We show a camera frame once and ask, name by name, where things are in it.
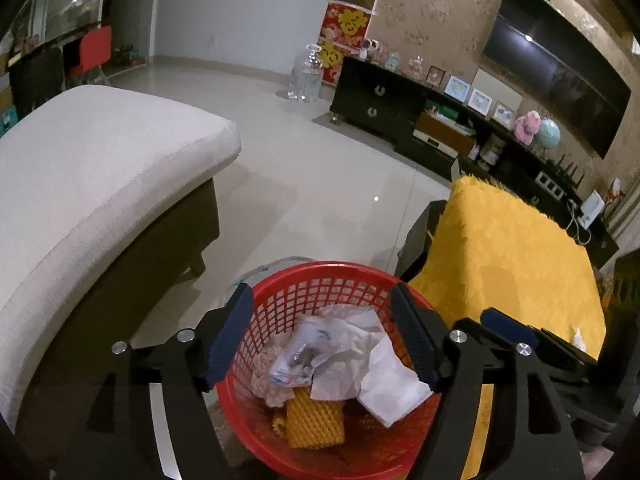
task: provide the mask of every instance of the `red chair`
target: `red chair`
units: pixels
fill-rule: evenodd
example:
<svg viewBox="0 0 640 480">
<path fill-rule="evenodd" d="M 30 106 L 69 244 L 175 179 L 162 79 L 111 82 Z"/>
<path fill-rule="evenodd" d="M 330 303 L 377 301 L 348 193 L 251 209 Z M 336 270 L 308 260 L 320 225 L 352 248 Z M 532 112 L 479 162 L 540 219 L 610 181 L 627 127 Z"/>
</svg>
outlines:
<svg viewBox="0 0 640 480">
<path fill-rule="evenodd" d="M 111 59 L 111 25 L 86 33 L 80 40 L 79 53 L 80 64 L 68 70 L 66 73 L 68 78 L 82 76 Z M 100 77 L 107 81 L 102 69 L 100 69 Z"/>
</svg>

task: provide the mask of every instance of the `red plastic basket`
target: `red plastic basket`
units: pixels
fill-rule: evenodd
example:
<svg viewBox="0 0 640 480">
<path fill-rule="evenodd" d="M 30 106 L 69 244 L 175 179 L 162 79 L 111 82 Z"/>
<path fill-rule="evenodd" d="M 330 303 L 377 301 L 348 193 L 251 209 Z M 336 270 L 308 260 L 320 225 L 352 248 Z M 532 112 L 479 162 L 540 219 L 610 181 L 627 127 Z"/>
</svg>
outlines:
<svg viewBox="0 0 640 480">
<path fill-rule="evenodd" d="M 440 400 L 432 395 L 386 430 L 368 414 L 345 414 L 345 443 L 321 450 L 291 449 L 271 427 L 273 410 L 250 389 L 254 355 L 268 338 L 293 329 L 298 314 L 315 314 L 332 303 L 372 306 L 396 354 L 411 366 L 404 343 L 390 320 L 389 290 L 400 280 L 358 264 L 313 262 L 281 270 L 254 287 L 249 329 L 224 381 L 220 405 L 240 441 L 273 470 L 293 479 L 383 480 L 406 474 L 420 450 Z M 431 308 L 415 291 L 417 304 Z"/>
</svg>

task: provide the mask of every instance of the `sofa cushion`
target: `sofa cushion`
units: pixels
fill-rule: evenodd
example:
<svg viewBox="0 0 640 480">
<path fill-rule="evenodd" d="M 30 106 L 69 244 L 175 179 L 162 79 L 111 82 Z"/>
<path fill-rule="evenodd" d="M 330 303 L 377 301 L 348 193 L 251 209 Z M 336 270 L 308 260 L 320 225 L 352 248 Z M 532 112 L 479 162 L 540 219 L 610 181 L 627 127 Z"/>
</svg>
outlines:
<svg viewBox="0 0 640 480">
<path fill-rule="evenodd" d="M 60 94 L 0 139 L 0 412 L 11 427 L 82 296 L 153 220 L 239 151 L 226 119 L 91 85 Z"/>
</svg>

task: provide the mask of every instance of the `silver screw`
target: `silver screw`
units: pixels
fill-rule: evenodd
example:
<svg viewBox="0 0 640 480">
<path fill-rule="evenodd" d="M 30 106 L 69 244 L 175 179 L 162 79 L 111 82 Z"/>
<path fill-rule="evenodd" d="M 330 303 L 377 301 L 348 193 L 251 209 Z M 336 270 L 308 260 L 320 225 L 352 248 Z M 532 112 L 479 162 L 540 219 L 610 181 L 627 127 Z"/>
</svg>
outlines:
<svg viewBox="0 0 640 480">
<path fill-rule="evenodd" d="M 122 354 L 127 349 L 127 346 L 127 343 L 125 343 L 124 341 L 118 341 L 117 343 L 111 345 L 111 353 L 116 355 Z"/>
<path fill-rule="evenodd" d="M 466 341 L 466 334 L 464 332 L 462 332 L 462 330 L 452 330 L 449 333 L 449 338 L 454 343 L 463 343 L 463 342 Z"/>
<path fill-rule="evenodd" d="M 531 355 L 531 353 L 533 352 L 531 347 L 526 343 L 518 343 L 516 345 L 516 350 L 518 351 L 518 354 L 525 356 Z"/>
<path fill-rule="evenodd" d="M 191 330 L 191 328 L 185 328 L 184 330 L 180 330 L 180 332 L 178 332 L 178 341 L 180 341 L 181 343 L 188 343 L 189 341 L 193 341 L 194 338 L 196 337 L 196 333 Z"/>
</svg>

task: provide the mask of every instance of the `basket rim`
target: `basket rim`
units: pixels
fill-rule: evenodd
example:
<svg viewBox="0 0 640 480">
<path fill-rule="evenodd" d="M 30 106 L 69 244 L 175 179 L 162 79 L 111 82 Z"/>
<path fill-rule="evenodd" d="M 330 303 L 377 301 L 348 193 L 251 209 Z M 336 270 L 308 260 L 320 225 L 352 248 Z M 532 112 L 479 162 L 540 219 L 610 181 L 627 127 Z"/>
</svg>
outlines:
<svg viewBox="0 0 640 480">
<path fill-rule="evenodd" d="M 328 267 L 356 270 L 357 272 L 362 272 L 363 274 L 368 274 L 370 276 L 373 275 L 378 279 L 387 280 L 390 282 L 390 284 L 393 283 L 393 285 L 402 282 L 400 278 L 396 278 L 388 272 L 384 272 L 373 267 L 364 266 L 362 264 L 340 261 L 309 262 L 306 264 L 300 264 L 280 270 L 272 274 L 271 276 L 268 276 L 254 286 L 254 296 L 257 297 L 258 295 L 262 294 L 265 289 L 270 288 L 286 276 L 295 275 L 300 271 L 327 269 Z M 414 296 L 414 299 L 417 301 L 417 303 L 421 304 L 421 306 L 433 310 L 433 307 L 429 304 L 429 302 L 426 301 L 420 294 L 418 294 L 418 292 L 416 292 L 411 287 L 409 287 L 409 289 L 411 290 L 412 295 Z M 332 474 L 330 476 L 326 476 L 315 471 L 302 469 L 300 466 L 293 465 L 290 462 L 286 462 L 276 454 L 271 453 L 270 450 L 266 446 L 264 446 L 260 438 L 258 438 L 251 431 L 248 425 L 245 424 L 244 421 L 239 417 L 238 409 L 235 403 L 232 401 L 233 385 L 231 371 L 227 373 L 224 380 L 216 385 L 216 388 L 218 390 L 218 399 L 220 401 L 222 413 L 240 442 L 242 442 L 242 444 L 256 458 L 258 458 L 258 460 L 280 474 L 284 474 L 292 478 L 300 478 L 300 475 L 302 474 L 307 480 L 381 480 L 401 476 L 408 470 L 408 464 L 406 463 L 408 461 L 408 457 L 405 457 L 402 460 L 397 459 L 398 463 L 396 463 L 395 465 L 391 465 L 389 468 L 386 468 L 382 471 L 366 473 L 362 475 L 336 476 Z"/>
</svg>

